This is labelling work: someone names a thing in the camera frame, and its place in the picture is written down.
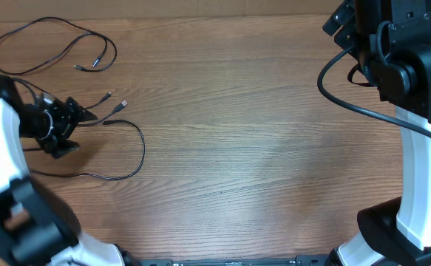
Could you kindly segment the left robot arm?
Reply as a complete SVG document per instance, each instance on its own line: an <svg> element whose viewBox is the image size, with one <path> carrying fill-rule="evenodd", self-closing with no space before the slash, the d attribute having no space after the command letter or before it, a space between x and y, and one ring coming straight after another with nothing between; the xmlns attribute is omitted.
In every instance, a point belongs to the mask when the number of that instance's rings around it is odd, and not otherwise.
<svg viewBox="0 0 431 266"><path fill-rule="evenodd" d="M20 139L34 138L54 158L77 149L74 128L96 116L73 98L44 93L25 104L0 75L0 259L9 265L134 265L131 254L84 233L62 199L36 180Z"/></svg>

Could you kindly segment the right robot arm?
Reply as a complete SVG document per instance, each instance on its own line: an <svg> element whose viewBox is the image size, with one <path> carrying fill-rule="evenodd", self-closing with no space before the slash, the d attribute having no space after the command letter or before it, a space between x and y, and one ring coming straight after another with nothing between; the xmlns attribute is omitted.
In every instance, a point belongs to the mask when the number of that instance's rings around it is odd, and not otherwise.
<svg viewBox="0 0 431 266"><path fill-rule="evenodd" d="M323 30L356 60L352 73L362 74L396 113L328 100L398 126L403 173L401 196L358 212L359 232L322 262L431 265L431 0L343 1Z"/></svg>

